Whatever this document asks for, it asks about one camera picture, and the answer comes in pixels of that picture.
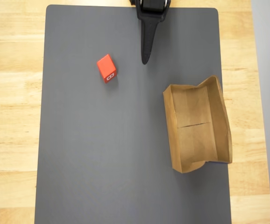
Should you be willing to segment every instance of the small red block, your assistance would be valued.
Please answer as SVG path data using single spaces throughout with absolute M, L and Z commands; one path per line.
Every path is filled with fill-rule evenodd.
M 116 67 L 110 55 L 106 55 L 101 60 L 99 60 L 97 62 L 97 66 L 105 83 L 109 82 L 116 76 Z

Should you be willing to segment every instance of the gray mat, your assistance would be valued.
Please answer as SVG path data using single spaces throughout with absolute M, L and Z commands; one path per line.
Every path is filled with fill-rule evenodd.
M 47 8 L 36 224 L 231 222 L 227 165 L 171 168 L 162 95 L 221 79 L 218 13 L 171 8 L 147 65 L 140 31 L 134 8 Z

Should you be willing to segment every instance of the wood grain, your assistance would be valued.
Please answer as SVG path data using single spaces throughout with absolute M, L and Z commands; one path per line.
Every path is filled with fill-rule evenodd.
M 0 224 L 34 222 L 45 10 L 128 0 L 0 0 Z M 270 186 L 249 0 L 172 0 L 219 12 L 224 99 L 233 140 L 234 224 L 270 223 Z

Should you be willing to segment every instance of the wooden table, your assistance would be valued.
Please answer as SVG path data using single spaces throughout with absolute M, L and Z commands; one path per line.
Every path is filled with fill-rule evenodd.
M 128 0 L 0 0 L 0 224 L 34 223 L 45 9 Z M 232 131 L 234 224 L 270 223 L 270 186 L 249 0 L 172 0 L 219 12 L 224 99 Z

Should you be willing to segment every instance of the paper bag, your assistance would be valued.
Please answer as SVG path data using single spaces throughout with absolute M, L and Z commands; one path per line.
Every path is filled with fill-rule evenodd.
M 232 139 L 221 86 L 211 76 L 198 86 L 171 84 L 164 92 L 172 167 L 187 173 L 206 161 L 232 162 Z

